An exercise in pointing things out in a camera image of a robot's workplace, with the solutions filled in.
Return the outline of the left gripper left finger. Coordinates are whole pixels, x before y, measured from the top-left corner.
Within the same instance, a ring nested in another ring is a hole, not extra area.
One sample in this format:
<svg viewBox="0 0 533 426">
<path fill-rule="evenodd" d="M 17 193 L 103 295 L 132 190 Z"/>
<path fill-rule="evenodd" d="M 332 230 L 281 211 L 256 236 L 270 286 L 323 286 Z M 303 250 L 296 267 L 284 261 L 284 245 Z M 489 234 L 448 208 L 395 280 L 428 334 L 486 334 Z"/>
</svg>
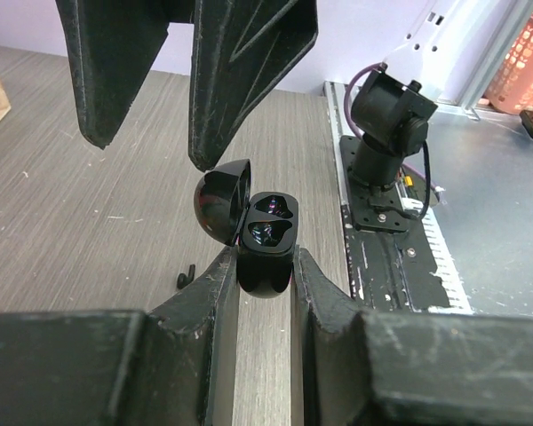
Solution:
<svg viewBox="0 0 533 426">
<path fill-rule="evenodd" d="M 228 425 L 239 289 L 224 248 L 151 312 L 0 313 L 0 425 Z"/>
</svg>

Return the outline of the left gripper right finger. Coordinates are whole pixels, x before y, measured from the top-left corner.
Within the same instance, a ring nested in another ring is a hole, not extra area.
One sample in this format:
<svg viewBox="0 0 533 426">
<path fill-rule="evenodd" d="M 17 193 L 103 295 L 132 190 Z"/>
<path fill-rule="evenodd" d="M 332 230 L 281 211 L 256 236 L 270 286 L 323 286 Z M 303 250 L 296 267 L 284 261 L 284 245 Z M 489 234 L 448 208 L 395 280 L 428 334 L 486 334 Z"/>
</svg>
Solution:
<svg viewBox="0 0 533 426">
<path fill-rule="evenodd" d="M 293 424 L 533 425 L 533 319 L 366 309 L 293 266 Z"/>
</svg>

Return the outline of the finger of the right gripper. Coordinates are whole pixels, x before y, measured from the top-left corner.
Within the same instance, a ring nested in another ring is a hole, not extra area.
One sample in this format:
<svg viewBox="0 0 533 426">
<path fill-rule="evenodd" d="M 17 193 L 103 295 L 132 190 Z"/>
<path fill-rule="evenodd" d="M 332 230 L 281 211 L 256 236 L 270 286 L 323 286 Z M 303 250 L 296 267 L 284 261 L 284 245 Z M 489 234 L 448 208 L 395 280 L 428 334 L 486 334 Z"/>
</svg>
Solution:
<svg viewBox="0 0 533 426">
<path fill-rule="evenodd" d="M 188 155 L 214 168 L 245 118 L 314 47 L 314 1 L 198 1 Z"/>
<path fill-rule="evenodd" d="M 194 21 L 194 1 L 57 0 L 78 126 L 106 148 L 168 36 L 171 23 Z"/>
</svg>

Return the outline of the black earbud case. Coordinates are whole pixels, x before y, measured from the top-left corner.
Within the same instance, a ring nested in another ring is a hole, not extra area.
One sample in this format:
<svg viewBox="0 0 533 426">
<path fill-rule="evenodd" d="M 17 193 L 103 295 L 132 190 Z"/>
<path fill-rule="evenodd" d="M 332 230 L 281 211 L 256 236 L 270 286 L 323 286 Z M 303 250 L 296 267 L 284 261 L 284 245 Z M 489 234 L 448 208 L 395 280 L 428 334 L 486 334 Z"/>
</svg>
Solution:
<svg viewBox="0 0 533 426">
<path fill-rule="evenodd" d="M 298 237 L 298 200 L 287 193 L 251 194 L 251 162 L 228 162 L 206 172 L 194 194 L 202 229 L 237 247 L 236 279 L 246 293 L 273 298 L 290 283 Z"/>
</svg>

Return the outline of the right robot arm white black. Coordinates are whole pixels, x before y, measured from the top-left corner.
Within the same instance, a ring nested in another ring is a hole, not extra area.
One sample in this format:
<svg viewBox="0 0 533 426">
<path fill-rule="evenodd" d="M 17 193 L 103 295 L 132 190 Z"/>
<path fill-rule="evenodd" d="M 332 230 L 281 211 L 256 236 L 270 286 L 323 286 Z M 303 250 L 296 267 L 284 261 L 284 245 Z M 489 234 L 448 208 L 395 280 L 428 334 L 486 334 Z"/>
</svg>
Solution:
<svg viewBox="0 0 533 426">
<path fill-rule="evenodd" d="M 369 146 L 401 161 L 417 153 L 489 1 L 434 1 L 402 42 L 360 72 L 347 120 Z M 215 196 L 249 193 L 249 164 L 219 169 L 245 118 L 314 47 L 313 1 L 60 1 L 57 4 L 83 137 L 107 147 L 119 131 L 172 23 L 194 28 L 188 155 Z"/>
</svg>

